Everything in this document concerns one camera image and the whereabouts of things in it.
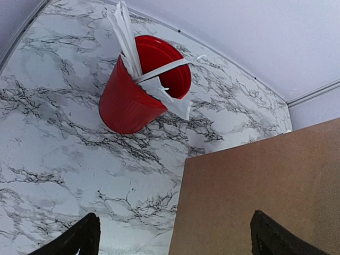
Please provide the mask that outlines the brown paper bag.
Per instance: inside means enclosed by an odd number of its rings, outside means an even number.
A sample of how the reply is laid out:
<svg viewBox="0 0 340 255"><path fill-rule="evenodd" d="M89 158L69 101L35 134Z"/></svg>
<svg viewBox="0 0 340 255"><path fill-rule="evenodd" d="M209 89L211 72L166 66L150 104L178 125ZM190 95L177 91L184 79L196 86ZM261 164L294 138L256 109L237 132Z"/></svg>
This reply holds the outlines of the brown paper bag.
<svg viewBox="0 0 340 255"><path fill-rule="evenodd" d="M250 254L260 210L339 254L339 119L185 161L170 254Z"/></svg>

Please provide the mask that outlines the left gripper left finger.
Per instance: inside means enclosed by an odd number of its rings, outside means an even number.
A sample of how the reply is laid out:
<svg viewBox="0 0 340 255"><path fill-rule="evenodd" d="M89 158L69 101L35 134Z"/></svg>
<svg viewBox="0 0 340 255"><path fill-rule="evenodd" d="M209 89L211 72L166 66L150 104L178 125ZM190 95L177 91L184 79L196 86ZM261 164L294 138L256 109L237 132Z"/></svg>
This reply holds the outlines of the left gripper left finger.
<svg viewBox="0 0 340 255"><path fill-rule="evenodd" d="M91 212L58 238L29 253L29 255L97 255L99 253L100 234L100 219Z"/></svg>

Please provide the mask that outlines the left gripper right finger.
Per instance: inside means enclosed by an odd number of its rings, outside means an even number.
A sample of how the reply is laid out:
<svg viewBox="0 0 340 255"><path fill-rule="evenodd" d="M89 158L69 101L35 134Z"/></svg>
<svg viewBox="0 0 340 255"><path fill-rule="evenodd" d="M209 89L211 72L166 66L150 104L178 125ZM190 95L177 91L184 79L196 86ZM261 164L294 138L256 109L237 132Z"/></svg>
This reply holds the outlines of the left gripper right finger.
<svg viewBox="0 0 340 255"><path fill-rule="evenodd" d="M328 254L298 238L261 210L253 214L250 228L253 254Z"/></svg>

